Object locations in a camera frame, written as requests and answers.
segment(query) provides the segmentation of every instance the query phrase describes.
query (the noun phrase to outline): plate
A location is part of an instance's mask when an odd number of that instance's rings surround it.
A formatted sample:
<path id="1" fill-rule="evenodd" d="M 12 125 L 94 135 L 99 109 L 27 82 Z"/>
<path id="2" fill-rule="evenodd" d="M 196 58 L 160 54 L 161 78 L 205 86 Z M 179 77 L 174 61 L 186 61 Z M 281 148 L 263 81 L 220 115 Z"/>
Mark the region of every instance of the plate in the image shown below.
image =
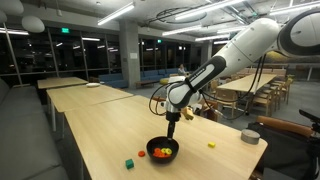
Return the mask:
<path id="1" fill-rule="evenodd" d="M 88 83 L 86 84 L 87 87 L 99 87 L 100 83 Z"/>

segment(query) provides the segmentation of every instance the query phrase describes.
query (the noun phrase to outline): exit sign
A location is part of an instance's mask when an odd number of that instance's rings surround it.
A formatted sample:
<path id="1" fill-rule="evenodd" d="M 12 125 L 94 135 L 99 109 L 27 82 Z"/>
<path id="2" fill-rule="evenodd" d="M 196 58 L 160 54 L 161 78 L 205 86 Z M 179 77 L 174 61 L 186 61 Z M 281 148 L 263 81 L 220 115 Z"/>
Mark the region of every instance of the exit sign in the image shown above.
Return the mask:
<path id="1" fill-rule="evenodd" d="M 69 28 L 61 28 L 61 32 L 66 34 L 70 33 Z"/>

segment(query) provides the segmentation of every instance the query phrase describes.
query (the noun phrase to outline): black bowl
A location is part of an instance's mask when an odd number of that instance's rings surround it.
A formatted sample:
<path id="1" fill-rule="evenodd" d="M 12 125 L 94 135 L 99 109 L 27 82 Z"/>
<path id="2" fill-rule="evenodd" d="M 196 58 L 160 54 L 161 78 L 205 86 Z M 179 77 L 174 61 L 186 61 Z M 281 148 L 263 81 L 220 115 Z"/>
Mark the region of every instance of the black bowl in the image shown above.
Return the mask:
<path id="1" fill-rule="evenodd" d="M 170 148 L 172 154 L 169 157 L 156 157 L 153 155 L 155 148 Z M 179 144 L 176 140 L 169 140 L 165 136 L 159 136 L 151 139 L 147 143 L 147 152 L 151 158 L 156 163 L 165 164 L 171 162 L 178 154 Z"/>

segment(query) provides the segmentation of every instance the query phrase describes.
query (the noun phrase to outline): ceiling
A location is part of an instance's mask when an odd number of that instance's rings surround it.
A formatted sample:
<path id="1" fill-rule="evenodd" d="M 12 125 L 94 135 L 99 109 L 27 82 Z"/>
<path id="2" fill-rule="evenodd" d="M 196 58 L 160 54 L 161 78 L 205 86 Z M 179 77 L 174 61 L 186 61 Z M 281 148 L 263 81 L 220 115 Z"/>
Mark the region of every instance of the ceiling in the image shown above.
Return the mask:
<path id="1" fill-rule="evenodd" d="M 129 4 L 132 0 L 57 0 L 59 9 L 78 14 L 84 14 L 103 18 L 113 13 L 119 8 Z M 277 17 L 269 17 L 268 12 L 272 7 L 274 9 L 287 7 L 290 0 L 246 0 L 242 3 L 216 10 L 207 14 L 199 15 L 193 19 L 187 19 L 189 23 L 175 23 L 174 16 L 162 19 L 163 22 L 156 19 L 160 12 L 168 9 L 177 8 L 171 13 L 181 12 L 187 8 L 197 7 L 209 4 L 210 0 L 135 0 L 136 7 L 127 14 L 119 17 L 132 19 L 138 22 L 140 26 L 152 27 L 161 30 L 174 30 L 193 25 L 202 24 L 206 28 L 198 31 L 189 32 L 188 34 L 202 37 L 213 35 L 218 29 L 243 25 L 237 20 L 241 17 L 247 24 L 250 24 L 257 18 L 268 17 L 284 23 L 288 19 L 294 17 L 295 14 L 287 14 Z M 23 3 L 34 4 L 36 6 L 46 6 L 49 8 L 57 8 L 55 0 L 21 0 Z M 310 2 L 310 0 L 292 0 L 293 5 Z"/>

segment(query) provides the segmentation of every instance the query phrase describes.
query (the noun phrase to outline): gray couch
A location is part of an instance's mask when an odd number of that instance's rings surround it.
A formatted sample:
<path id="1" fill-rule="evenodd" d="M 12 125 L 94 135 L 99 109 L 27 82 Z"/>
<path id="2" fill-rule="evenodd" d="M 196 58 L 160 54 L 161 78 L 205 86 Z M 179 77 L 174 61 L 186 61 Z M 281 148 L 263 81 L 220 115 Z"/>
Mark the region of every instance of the gray couch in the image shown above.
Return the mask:
<path id="1" fill-rule="evenodd" d="M 0 79 L 0 147 L 0 179 L 68 179 L 35 87 Z"/>

